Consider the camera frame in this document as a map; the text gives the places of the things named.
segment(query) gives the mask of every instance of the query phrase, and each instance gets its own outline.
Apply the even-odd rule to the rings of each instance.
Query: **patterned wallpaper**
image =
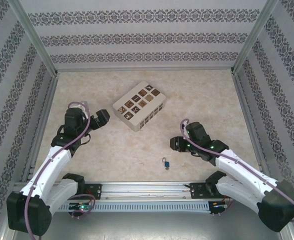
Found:
[[[0,223],[25,170],[51,81],[8,2],[0,0]]]
[[[56,68],[74,70],[232,67],[266,0],[21,2]]]
[[[271,176],[294,187],[294,1],[278,2],[238,77]]]

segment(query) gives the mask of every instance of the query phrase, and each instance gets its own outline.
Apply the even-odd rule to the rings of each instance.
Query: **beige surface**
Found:
[[[141,131],[133,132],[113,113],[112,105],[141,81],[167,97],[164,109]],[[210,163],[170,149],[184,118],[200,122],[212,139],[229,145],[258,168],[243,113],[229,70],[66,72],[60,74],[36,168],[44,161],[57,129],[64,124],[67,105],[87,101],[91,114],[107,109],[109,123],[91,132],[65,166],[66,173],[86,181],[198,181],[217,169]],[[162,158],[170,162],[165,170]]]

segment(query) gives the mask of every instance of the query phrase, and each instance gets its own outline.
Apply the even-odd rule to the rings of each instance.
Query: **table surface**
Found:
[[[139,132],[133,132],[113,112],[112,105],[141,81],[166,96],[164,109]],[[108,124],[91,132],[65,166],[88,182],[200,181],[217,170],[210,163],[170,148],[180,136],[182,119],[200,122],[211,139],[227,144],[244,161],[258,169],[232,76],[229,70],[106,71],[60,74],[36,169],[45,160],[53,137],[64,124],[67,105],[87,101],[91,114],[107,109]],[[162,163],[170,163],[166,170]]]

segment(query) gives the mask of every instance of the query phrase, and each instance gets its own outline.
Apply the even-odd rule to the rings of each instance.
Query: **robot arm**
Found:
[[[62,148],[74,141],[86,129],[88,118],[90,124],[84,137],[91,136],[90,131],[103,127],[109,121],[110,115],[103,109],[96,112],[97,118],[87,116],[80,105],[69,108],[65,114],[65,123],[58,129],[57,135],[53,138],[49,153],[29,183],[19,192],[12,192],[7,198],[8,226],[12,230],[27,233],[24,217],[24,208],[27,196],[31,193],[28,204],[28,218],[32,233],[38,236],[45,234],[50,226],[52,216],[58,208],[75,194],[84,194],[85,179],[82,176],[68,173],[63,177],[60,184],[52,190],[55,180],[65,165],[72,159],[76,150],[83,144],[79,138],[66,149]],[[51,161],[47,168],[41,173],[41,169]]]
[[[226,144],[220,140],[211,140],[199,122],[184,122],[182,125],[182,133],[200,148],[182,136],[173,137],[170,147],[175,151],[200,157],[234,178],[220,171],[215,172],[209,177],[215,179],[214,182],[207,184],[206,181],[206,188],[210,193],[218,192],[244,204],[275,232],[280,232],[294,218],[294,205],[275,190],[282,191],[294,201],[294,188],[289,182],[278,182],[256,170],[240,159]]]

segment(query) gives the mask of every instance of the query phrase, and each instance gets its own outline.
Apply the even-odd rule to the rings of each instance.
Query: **box with square holes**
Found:
[[[154,86],[142,81],[112,107],[116,116],[138,132],[165,106],[166,97]]]

